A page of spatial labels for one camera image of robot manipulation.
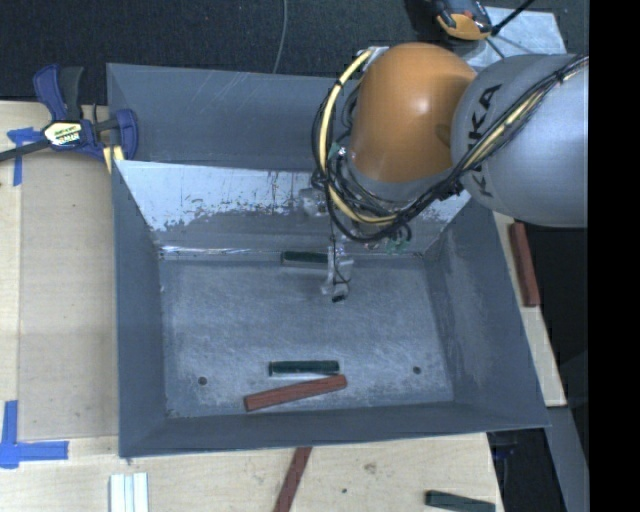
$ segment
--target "brown wooden stick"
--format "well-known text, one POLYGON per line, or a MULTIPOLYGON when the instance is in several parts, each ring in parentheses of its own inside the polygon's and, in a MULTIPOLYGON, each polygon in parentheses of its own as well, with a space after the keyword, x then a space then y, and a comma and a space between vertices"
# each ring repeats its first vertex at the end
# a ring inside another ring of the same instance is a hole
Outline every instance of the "brown wooden stick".
POLYGON ((273 512, 289 512, 291 510, 293 498, 298 490, 300 480, 302 480, 302 473, 304 473, 304 468, 307 466, 310 455, 311 447, 296 448, 273 512))
POLYGON ((536 273, 533 268, 527 232, 522 222, 514 222, 509 226, 509 239, 513 258, 516 262, 516 273, 518 274, 518 282, 522 292, 522 302, 527 307, 539 306, 541 304, 540 290, 538 289, 536 273))
POLYGON ((344 375, 332 375, 324 379, 315 379, 309 382, 293 384, 292 386, 262 391, 254 395, 247 395, 244 397, 244 407, 247 412, 251 412, 264 407, 338 391, 346 387, 347 379, 344 375))

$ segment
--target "blue tape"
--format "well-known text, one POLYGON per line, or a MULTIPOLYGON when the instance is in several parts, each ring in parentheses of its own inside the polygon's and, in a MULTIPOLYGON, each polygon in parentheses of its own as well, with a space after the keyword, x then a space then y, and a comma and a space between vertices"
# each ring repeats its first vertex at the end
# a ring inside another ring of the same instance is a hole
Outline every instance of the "blue tape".
MULTIPOLYGON (((19 128, 18 130, 9 130, 7 136, 16 146, 29 144, 30 142, 38 142, 44 139, 44 135, 33 128, 19 128)), ((13 164, 13 186, 17 187, 22 183, 22 157, 17 156, 13 164)))
POLYGON ((0 442, 0 467, 16 469, 20 462, 33 460, 68 459, 69 441, 46 441, 39 443, 18 443, 18 401, 4 404, 2 422, 2 442, 0 442))

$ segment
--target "tray floor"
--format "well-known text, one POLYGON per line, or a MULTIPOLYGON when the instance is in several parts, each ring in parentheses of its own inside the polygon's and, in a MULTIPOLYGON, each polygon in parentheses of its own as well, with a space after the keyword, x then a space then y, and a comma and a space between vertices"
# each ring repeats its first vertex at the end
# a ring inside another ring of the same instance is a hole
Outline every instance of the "tray floor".
POLYGON ((160 276, 169 416, 243 413, 243 396, 299 381, 268 375, 282 360, 337 360, 348 386, 266 412, 453 400, 420 258, 356 260, 336 304, 322 273, 275 261, 163 261, 160 276))

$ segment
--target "table surface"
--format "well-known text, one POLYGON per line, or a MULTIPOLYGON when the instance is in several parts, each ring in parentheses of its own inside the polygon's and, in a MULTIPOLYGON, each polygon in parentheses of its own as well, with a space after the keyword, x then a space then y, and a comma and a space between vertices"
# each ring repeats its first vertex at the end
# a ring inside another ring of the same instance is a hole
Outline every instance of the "table surface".
MULTIPOLYGON (((47 121, 39 104, 0 102, 0 150, 12 147, 9 129, 47 121)), ((109 186, 106 174, 100 163, 79 155, 30 155, 24 180, 34 181, 23 198, 22 186, 12 186, 13 161, 0 164, 0 400, 19 399, 21 440, 73 434, 66 436, 67 461, 0 470, 0 511, 108 510, 109 476, 136 472, 149 474, 154 512, 270 510, 292 449, 117 456, 113 266, 112 256, 104 256, 112 244, 110 204, 96 199, 100 187, 109 186), (79 184, 83 194, 77 194, 79 184), (95 193, 87 196, 87 190, 95 193), (60 208, 38 206, 37 197, 58 201, 60 208), (49 238, 23 233, 23 216, 33 219, 34 229, 47 229, 49 238), (86 272, 76 275, 82 265, 86 272), (69 278, 72 267, 75 277, 69 278), (57 300, 47 301, 52 293, 57 300), (42 327, 50 325, 55 332, 42 327)), ((521 300, 507 238, 512 219, 496 215, 496 222, 521 300)), ((540 308, 520 305, 545 402, 566 405, 540 308)), ((429 489, 495 502, 503 510, 486 436, 316 448, 293 510, 430 510, 423 499, 429 489)))

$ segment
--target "gray tray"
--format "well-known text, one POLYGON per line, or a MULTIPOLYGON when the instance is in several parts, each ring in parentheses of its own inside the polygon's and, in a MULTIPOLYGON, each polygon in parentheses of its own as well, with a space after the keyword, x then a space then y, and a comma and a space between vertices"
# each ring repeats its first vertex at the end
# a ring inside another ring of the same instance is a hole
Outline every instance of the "gray tray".
POLYGON ((467 195, 416 219, 403 255, 346 244, 344 302, 320 293, 322 272, 281 264, 285 250, 327 249, 327 219, 296 197, 332 80, 119 65, 109 77, 111 109, 138 115, 143 160, 113 171, 121 456, 548 424, 493 215, 467 195), (269 376, 279 360, 337 360, 348 387, 246 413, 246 394, 298 381, 269 376))

